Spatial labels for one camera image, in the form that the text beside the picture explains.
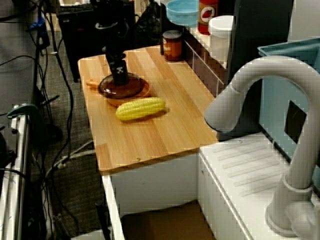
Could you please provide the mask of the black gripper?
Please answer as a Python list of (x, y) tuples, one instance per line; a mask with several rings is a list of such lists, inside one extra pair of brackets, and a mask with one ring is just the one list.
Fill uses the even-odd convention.
[(116, 47), (104, 46), (102, 52), (109, 64), (114, 85), (116, 87), (125, 86), (129, 82), (129, 77), (124, 51)]

